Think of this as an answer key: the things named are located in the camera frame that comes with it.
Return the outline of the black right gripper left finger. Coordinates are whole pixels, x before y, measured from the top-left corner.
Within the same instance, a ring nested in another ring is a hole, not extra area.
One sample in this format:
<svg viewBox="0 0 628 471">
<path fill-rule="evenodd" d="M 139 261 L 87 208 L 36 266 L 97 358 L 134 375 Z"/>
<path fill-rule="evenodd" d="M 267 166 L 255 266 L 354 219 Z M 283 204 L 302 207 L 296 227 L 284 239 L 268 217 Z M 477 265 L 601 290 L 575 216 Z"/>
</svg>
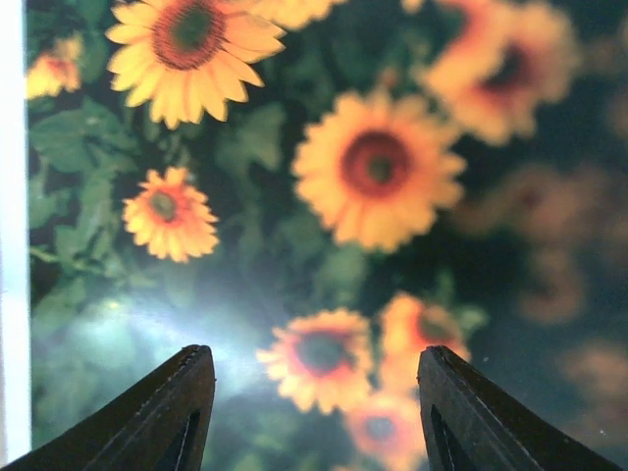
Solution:
<svg viewBox="0 0 628 471">
<path fill-rule="evenodd" d="M 212 351 L 189 345 L 6 470 L 198 470 L 215 394 Z"/>
</svg>

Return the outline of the sunflower photo print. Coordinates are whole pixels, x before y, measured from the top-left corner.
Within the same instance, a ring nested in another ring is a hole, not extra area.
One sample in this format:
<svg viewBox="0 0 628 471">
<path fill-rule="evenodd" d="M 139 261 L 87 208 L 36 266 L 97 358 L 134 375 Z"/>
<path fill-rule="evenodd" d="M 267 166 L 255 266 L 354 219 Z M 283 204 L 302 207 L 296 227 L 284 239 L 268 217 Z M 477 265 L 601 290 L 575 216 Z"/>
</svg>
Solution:
<svg viewBox="0 0 628 471">
<path fill-rule="evenodd" d="M 191 343 L 205 470 L 425 470 L 442 344 L 627 464 L 623 1 L 22 1 L 30 438 Z"/>
</svg>

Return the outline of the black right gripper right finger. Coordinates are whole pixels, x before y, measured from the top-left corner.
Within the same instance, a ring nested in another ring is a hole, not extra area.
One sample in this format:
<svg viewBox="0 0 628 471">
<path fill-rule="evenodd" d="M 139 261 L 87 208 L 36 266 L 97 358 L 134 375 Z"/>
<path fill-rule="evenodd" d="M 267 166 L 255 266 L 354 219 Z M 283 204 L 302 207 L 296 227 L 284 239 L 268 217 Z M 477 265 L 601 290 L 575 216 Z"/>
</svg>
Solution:
<svg viewBox="0 0 628 471">
<path fill-rule="evenodd" d="M 427 347 L 417 381 L 432 470 L 617 470 L 449 348 Z"/>
</svg>

